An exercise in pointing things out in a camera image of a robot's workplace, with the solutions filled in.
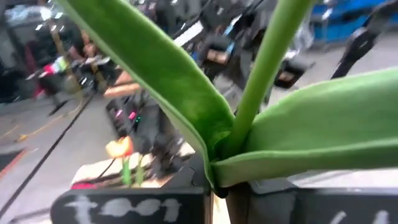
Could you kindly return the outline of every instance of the plant stem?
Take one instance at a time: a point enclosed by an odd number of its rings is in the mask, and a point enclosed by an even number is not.
[[[242,152],[241,147],[257,111],[267,90],[272,88],[287,48],[313,2],[314,0],[279,0],[243,91],[231,134],[223,146],[222,159]]]
[[[141,166],[143,156],[140,155],[138,158],[138,165],[137,165],[137,171],[136,171],[136,185],[138,187],[141,187],[142,183],[144,182],[144,168]]]
[[[122,157],[122,180],[127,186],[131,186],[130,157]]]

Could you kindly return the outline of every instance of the blue container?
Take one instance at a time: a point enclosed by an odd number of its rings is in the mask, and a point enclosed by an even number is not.
[[[315,41],[328,43],[346,40],[365,24],[373,7],[384,1],[386,0],[339,0],[333,7],[317,4],[313,8],[311,20]],[[327,19],[322,20],[322,16],[328,13]],[[393,21],[398,22],[398,15]]]

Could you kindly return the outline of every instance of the black handle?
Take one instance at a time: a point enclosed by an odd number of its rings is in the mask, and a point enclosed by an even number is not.
[[[212,35],[208,41],[210,49],[222,52],[226,51],[233,42],[229,37],[222,35]]]
[[[329,79],[341,78],[347,76],[349,70],[353,67],[354,62],[340,62]]]

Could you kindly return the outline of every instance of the small plant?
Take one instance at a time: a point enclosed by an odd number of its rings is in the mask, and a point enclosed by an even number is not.
[[[131,171],[130,171],[130,156],[134,152],[134,145],[130,136],[119,139],[118,141],[111,141],[106,145],[106,152],[112,159],[120,159],[122,162],[121,178],[124,185],[130,187],[132,185]],[[139,164],[137,171],[142,170],[141,158],[139,158]]]
[[[236,117],[191,57],[122,0],[58,0],[201,153],[212,187],[398,164],[398,69],[312,85],[257,110],[314,0],[280,0]]]

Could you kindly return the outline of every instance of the colorful object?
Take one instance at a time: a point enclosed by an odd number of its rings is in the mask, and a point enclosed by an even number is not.
[[[64,57],[59,57],[55,60],[53,66],[57,72],[63,72],[67,69],[68,62],[64,59]]]
[[[118,141],[111,141],[106,145],[106,152],[113,159],[130,156],[133,151],[134,146],[130,136],[121,138]]]
[[[131,114],[129,115],[129,119],[134,119],[136,117],[136,112],[131,112]]]
[[[55,70],[54,70],[52,64],[44,66],[43,69],[45,72],[47,72],[48,75],[53,75],[55,73]]]
[[[77,184],[73,184],[71,189],[75,190],[75,189],[96,189],[96,185],[95,184],[89,184],[89,183],[77,183]]]

